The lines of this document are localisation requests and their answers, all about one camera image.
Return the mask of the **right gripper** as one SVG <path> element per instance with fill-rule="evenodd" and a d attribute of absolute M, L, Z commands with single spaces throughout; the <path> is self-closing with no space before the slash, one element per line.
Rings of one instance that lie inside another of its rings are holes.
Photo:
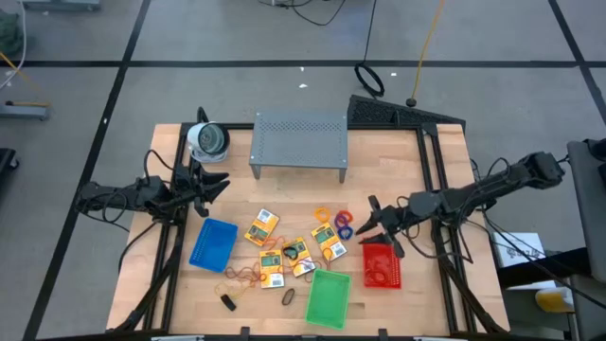
<path fill-rule="evenodd" d="M 396 234 L 403 231 L 405 209 L 403 207 L 386 206 L 380 207 L 378 199 L 371 195 L 368 197 L 371 213 L 368 220 L 362 224 L 356 231 L 355 235 L 359 236 L 380 225 L 383 232 L 372 237 L 363 238 L 360 243 L 381 243 L 391 245 L 395 255 L 399 259 L 403 259 L 405 252 L 401 243 L 397 241 Z"/>

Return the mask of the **green plastic basket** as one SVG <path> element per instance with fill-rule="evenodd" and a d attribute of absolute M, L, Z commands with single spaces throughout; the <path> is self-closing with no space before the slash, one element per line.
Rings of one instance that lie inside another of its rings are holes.
<path fill-rule="evenodd" d="M 351 277 L 333 271 L 313 272 L 305 320 L 335 330 L 346 325 Z"/>

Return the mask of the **red plastic basket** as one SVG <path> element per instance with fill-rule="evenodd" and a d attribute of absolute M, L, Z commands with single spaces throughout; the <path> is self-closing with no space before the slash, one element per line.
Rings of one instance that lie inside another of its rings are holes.
<path fill-rule="evenodd" d="M 366 288 L 400 289 L 400 259 L 391 246 L 381 243 L 363 245 L 364 286 Z"/>

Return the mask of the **white cylindrical spotlight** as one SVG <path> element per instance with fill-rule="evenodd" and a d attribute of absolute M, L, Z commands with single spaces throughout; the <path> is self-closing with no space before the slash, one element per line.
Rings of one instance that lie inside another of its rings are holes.
<path fill-rule="evenodd" d="M 217 122 L 197 123 L 187 131 L 191 157 L 202 164 L 224 161 L 229 145 L 229 132 Z"/>

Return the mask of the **blue plastic basket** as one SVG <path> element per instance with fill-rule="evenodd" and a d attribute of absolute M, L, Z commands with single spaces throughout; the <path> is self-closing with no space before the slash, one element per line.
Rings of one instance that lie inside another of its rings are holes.
<path fill-rule="evenodd" d="M 237 239 L 235 224 L 206 218 L 189 257 L 190 265 L 222 273 Z"/>

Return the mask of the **grey perforated metal riser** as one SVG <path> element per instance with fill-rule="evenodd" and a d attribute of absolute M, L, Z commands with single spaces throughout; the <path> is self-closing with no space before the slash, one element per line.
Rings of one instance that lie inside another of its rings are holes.
<path fill-rule="evenodd" d="M 348 117 L 323 112 L 258 112 L 249 165 L 255 179 L 263 167 L 330 169 L 343 183 L 348 170 Z"/>

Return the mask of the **black perforated panel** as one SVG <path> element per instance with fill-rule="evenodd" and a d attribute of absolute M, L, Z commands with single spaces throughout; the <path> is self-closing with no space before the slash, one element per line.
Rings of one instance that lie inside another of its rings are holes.
<path fill-rule="evenodd" d="M 352 95 L 348 105 L 348 122 L 352 124 L 384 124 L 394 126 L 423 123 L 458 124 L 466 128 L 466 121 L 394 103 Z"/>

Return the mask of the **white cardboard box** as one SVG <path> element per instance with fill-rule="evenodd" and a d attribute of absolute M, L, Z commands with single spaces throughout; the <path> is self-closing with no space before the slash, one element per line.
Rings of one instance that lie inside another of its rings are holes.
<path fill-rule="evenodd" d="M 492 233 L 492 241 L 497 263 L 500 267 L 509 267 L 528 260 L 545 257 L 541 239 L 533 232 L 497 232 Z"/>

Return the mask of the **black shelf board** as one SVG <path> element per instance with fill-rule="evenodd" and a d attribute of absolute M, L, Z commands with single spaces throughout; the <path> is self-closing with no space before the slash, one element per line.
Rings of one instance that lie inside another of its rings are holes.
<path fill-rule="evenodd" d="M 497 270 L 499 284 L 503 289 L 546 280 L 565 279 L 573 275 L 592 276 L 586 247 L 556 253 L 542 259 L 528 260 Z"/>

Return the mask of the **yellow plastic object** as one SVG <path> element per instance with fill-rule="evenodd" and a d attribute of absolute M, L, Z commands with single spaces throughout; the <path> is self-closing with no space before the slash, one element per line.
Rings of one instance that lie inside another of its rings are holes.
<path fill-rule="evenodd" d="M 566 314 L 575 311 L 572 291 L 567 287 L 542 289 L 535 294 L 535 300 L 547 313 Z"/>

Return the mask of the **grey floor stand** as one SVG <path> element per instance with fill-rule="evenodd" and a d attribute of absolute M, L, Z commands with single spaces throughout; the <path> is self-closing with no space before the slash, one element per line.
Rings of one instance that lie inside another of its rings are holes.
<path fill-rule="evenodd" d="M 0 102 L 0 118 L 39 119 L 49 118 L 48 105 L 44 103 Z"/>

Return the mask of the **black floor object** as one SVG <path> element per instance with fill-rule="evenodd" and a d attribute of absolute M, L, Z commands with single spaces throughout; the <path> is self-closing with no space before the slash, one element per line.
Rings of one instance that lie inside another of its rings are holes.
<path fill-rule="evenodd" d="M 19 166 L 20 161 L 14 149 L 0 148 L 0 190 L 6 186 Z"/>

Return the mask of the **grey floor base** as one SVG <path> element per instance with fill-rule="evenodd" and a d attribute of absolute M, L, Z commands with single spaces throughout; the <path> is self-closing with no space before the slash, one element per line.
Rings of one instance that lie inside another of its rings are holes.
<path fill-rule="evenodd" d="M 19 0 L 25 9 L 58 11 L 96 11 L 100 0 Z"/>

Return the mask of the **dark green bag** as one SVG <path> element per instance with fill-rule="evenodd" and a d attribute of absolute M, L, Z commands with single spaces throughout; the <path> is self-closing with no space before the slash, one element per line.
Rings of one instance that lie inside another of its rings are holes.
<path fill-rule="evenodd" d="M 0 52 L 6 56 L 14 55 L 23 49 L 24 33 L 19 20 L 17 13 L 0 9 Z"/>

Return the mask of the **black aluminium table frame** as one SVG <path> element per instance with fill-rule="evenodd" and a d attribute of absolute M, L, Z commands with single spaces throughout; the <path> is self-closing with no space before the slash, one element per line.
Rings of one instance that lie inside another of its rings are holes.
<path fill-rule="evenodd" d="M 331 212 L 346 209 L 355 224 L 362 224 L 371 195 L 383 205 L 392 205 L 427 186 L 463 186 L 472 180 L 466 142 L 457 125 L 440 125 L 434 135 L 412 130 L 350 131 L 343 183 L 336 170 L 300 168 L 265 168 L 257 180 L 249 166 L 251 142 L 251 131 L 232 132 L 227 158 L 214 166 L 214 171 L 229 174 L 230 185 L 210 207 L 210 215 L 245 231 L 264 208 L 280 218 L 274 237 L 285 240 L 309 238 L 318 227 L 313 213 L 320 206 Z M 249 327 L 252 335 L 311 338 L 329 333 L 328 328 L 305 320 L 311 285 L 303 278 L 286 277 L 287 286 L 295 289 L 288 306 L 281 304 L 282 289 L 255 286 L 236 298 L 236 310 L 229 311 L 214 292 L 227 278 L 188 263 L 202 224 L 197 213 L 188 213 L 177 277 L 157 296 L 153 328 L 204 336 L 236 334 L 241 327 Z M 374 336 L 378 329 L 387 329 L 390 336 L 437 336 L 471 326 L 468 306 L 442 279 L 432 259 L 431 228 L 430 223 L 422 224 L 416 240 L 404 244 L 398 290 L 366 288 L 362 247 L 357 241 L 347 242 L 347 253 L 331 265 L 333 271 L 351 277 L 341 336 Z"/>

